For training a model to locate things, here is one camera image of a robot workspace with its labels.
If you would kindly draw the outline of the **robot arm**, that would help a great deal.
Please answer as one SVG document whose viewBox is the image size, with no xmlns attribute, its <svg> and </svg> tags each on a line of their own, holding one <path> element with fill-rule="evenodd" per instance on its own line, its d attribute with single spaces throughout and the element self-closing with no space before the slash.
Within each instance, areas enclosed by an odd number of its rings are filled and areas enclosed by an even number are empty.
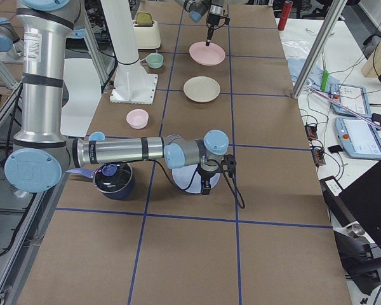
<svg viewBox="0 0 381 305">
<path fill-rule="evenodd" d="M 175 2 L 189 14 L 190 19 L 194 22 L 199 22 L 207 14 L 206 46 L 210 45 L 214 32 L 224 25 L 229 25 L 231 20 L 229 15 L 224 12 L 224 1 L 222 0 L 175 0 Z"/>
<path fill-rule="evenodd" d="M 201 192 L 229 160 L 229 139 L 220 130 L 203 139 L 178 135 L 106 140 L 86 136 L 101 98 L 91 59 L 68 59 L 66 41 L 84 31 L 82 1 L 19 1 L 23 24 L 21 128 L 4 164 L 6 180 L 15 188 L 40 193 L 55 186 L 67 170 L 92 164 L 163 159 L 168 168 L 196 165 Z"/>
</svg>

